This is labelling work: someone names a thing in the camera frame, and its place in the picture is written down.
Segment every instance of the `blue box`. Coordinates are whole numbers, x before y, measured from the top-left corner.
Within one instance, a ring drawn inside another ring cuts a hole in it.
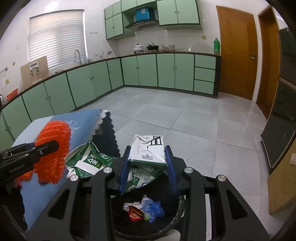
[[[155,15],[154,15],[153,9],[151,9],[149,7],[145,7],[145,8],[136,10],[136,22],[140,21],[140,20],[145,20],[145,19],[155,20]]]

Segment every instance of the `window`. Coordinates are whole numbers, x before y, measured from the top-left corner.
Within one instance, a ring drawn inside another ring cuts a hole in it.
[[[46,55],[48,68],[52,68],[73,61],[76,49],[81,58],[87,57],[83,19],[83,10],[52,12],[30,18],[28,61]]]

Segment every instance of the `blue tablecloth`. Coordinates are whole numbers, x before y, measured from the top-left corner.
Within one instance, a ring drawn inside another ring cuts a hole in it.
[[[47,122],[60,120],[67,122],[71,128],[71,151],[75,147],[92,140],[92,135],[94,135],[95,130],[99,128],[99,124],[102,122],[101,116],[103,115],[104,112],[102,110],[85,110],[37,119],[18,136],[13,146],[35,142],[36,137]],[[33,225],[39,214],[59,188],[65,183],[66,174],[67,172],[64,173],[58,184],[55,185],[52,183],[40,185],[35,173],[31,180],[22,181],[21,194],[23,196],[25,220],[28,229]]]

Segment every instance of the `blue plastic bag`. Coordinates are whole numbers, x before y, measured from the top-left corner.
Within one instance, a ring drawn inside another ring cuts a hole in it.
[[[142,211],[148,213],[150,218],[149,223],[153,223],[157,217],[163,217],[165,212],[161,207],[160,201],[154,202],[152,199],[143,198],[142,202]]]

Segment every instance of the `snowflake pattern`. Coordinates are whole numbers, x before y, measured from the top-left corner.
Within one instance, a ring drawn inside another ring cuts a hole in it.
[[[75,131],[77,131],[81,127],[77,126],[78,122],[75,120],[70,120],[70,121],[65,121],[65,122],[69,125],[69,127],[71,129],[71,138],[73,138]]]

